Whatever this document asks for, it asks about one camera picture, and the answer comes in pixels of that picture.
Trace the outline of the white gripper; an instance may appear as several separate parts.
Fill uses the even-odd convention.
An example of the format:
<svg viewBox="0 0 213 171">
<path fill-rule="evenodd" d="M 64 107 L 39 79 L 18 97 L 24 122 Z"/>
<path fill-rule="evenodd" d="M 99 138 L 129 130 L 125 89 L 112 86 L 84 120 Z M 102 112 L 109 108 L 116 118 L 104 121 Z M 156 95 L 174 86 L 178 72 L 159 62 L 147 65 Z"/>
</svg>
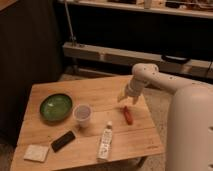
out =
<svg viewBox="0 0 213 171">
<path fill-rule="evenodd" d="M 141 81 L 133 77 L 127 84 L 126 90 L 123 89 L 117 96 L 117 102 L 121 102 L 128 96 L 133 97 L 132 104 L 135 105 L 138 102 L 139 96 L 142 93 L 143 88 L 147 85 L 146 82 Z"/>
</svg>

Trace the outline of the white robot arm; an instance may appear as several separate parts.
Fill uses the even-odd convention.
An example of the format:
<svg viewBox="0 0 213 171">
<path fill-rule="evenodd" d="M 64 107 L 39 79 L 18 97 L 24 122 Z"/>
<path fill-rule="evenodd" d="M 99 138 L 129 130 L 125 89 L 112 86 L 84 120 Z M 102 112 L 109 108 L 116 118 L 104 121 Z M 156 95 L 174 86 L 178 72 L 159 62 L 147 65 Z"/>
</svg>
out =
<svg viewBox="0 0 213 171">
<path fill-rule="evenodd" d="M 165 171 L 213 171 L 213 85 L 159 71 L 138 63 L 118 102 L 152 84 L 173 95 L 168 111 Z"/>
</svg>

